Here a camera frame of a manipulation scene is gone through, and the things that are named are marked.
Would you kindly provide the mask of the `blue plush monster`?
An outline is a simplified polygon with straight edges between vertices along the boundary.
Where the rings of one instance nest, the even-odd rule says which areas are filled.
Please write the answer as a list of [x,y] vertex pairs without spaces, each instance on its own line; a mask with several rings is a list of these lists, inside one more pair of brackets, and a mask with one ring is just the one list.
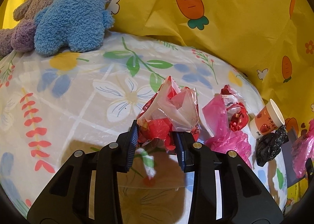
[[53,0],[35,18],[34,49],[49,57],[61,48],[84,53],[99,48],[106,30],[114,25],[111,0]]

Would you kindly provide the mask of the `purple teddy bear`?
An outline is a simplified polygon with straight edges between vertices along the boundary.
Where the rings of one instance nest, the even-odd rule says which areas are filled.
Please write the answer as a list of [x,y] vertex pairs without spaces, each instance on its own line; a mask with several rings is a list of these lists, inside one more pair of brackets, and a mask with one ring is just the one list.
[[34,49],[35,15],[52,2],[53,0],[26,0],[14,10],[13,19],[18,24],[12,29],[1,30],[1,57],[13,50],[25,53]]

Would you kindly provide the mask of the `yellow carrot print curtain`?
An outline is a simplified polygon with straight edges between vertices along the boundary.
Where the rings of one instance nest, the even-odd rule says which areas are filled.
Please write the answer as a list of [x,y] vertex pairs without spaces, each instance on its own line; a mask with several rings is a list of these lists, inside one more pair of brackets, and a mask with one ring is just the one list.
[[[274,100],[288,127],[308,130],[313,12],[307,0],[112,0],[107,10],[114,25],[104,39],[128,34],[210,54],[244,74],[262,100]],[[56,55],[64,49],[72,52],[63,47]]]

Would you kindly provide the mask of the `red white plastic bag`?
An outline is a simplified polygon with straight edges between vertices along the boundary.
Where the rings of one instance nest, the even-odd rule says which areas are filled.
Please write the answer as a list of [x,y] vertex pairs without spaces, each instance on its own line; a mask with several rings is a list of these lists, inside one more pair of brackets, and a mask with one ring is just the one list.
[[173,151],[176,146],[172,132],[188,132],[197,141],[199,121],[196,90],[180,88],[172,76],[168,76],[137,117],[138,145],[143,147],[160,140],[167,151]]

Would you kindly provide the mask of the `small pink plastic bag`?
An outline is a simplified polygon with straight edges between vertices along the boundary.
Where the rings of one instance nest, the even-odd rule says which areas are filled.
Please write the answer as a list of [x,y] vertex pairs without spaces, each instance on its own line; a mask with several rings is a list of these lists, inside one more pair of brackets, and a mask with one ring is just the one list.
[[308,132],[293,143],[291,154],[296,177],[302,178],[306,174],[307,159],[313,159],[313,119],[309,122]]

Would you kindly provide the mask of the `black plastic bag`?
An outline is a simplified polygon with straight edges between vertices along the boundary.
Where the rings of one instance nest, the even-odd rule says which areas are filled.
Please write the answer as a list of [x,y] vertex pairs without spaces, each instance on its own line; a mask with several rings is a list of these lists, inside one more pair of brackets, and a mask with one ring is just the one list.
[[267,162],[273,160],[280,152],[281,146],[288,142],[286,126],[282,125],[275,132],[264,135],[256,148],[257,165],[263,167]]

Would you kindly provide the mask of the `apple print paper cup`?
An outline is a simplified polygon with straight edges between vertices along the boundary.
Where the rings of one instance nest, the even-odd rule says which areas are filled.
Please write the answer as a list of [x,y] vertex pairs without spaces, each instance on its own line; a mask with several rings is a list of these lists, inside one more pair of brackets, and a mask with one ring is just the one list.
[[285,121],[280,109],[270,99],[263,109],[249,122],[248,126],[253,137],[260,139],[284,124]]

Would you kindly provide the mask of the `small red wrapper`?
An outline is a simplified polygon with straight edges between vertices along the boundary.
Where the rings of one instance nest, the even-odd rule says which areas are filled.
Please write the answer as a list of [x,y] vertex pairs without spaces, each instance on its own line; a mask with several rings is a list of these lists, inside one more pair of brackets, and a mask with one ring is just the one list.
[[228,84],[221,89],[220,94],[227,110],[229,128],[240,131],[249,122],[244,98]]

